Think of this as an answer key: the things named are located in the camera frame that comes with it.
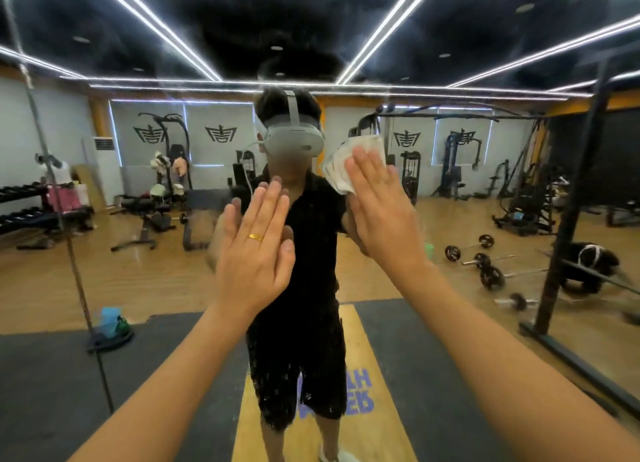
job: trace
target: black ceiling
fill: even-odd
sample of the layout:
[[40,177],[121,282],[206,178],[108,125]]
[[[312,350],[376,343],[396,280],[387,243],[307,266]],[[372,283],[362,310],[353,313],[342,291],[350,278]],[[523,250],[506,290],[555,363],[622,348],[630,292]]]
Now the black ceiling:
[[[225,79],[281,72],[335,81],[397,0],[142,1]],[[535,7],[516,13],[527,3]],[[203,77],[116,0],[15,0],[15,9],[24,51],[76,72]],[[354,82],[449,85],[638,13],[640,0],[424,0]],[[590,56],[638,37],[605,39],[472,85],[548,89],[593,79]],[[0,44],[10,46],[4,18]],[[640,53],[615,64],[620,72],[640,69]]]

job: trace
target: black shorts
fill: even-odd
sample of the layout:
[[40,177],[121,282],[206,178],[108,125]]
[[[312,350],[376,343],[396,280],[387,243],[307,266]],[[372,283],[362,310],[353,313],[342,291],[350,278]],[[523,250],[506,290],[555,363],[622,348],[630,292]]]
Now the black shorts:
[[335,312],[305,317],[294,329],[252,326],[246,335],[251,378],[262,419],[283,431],[300,403],[316,415],[338,420],[347,408],[342,321]]

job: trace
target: vr headset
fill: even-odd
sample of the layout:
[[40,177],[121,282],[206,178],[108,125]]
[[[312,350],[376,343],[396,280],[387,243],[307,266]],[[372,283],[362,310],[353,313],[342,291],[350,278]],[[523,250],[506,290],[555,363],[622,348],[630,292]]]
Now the vr headset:
[[300,115],[298,101],[293,91],[285,91],[289,102],[289,114],[277,115],[265,120],[255,119],[255,128],[262,135],[267,152],[275,157],[317,157],[324,150],[324,133],[318,120]]

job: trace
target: white sneaker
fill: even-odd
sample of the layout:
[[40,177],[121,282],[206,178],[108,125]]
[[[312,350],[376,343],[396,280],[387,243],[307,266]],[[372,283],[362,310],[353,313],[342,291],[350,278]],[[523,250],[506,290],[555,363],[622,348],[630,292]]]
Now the white sneaker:
[[335,461],[330,461],[324,456],[322,445],[320,445],[320,455],[318,455],[318,458],[321,462],[360,462],[354,455],[342,449],[338,449],[338,458]]

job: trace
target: air conditioner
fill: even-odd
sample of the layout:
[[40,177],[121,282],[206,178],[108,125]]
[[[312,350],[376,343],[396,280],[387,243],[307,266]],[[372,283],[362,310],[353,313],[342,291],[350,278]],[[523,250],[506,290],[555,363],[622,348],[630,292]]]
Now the air conditioner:
[[113,138],[93,136],[83,139],[84,158],[91,167],[93,177],[102,191],[108,206],[113,206],[115,197],[124,194],[120,159]]

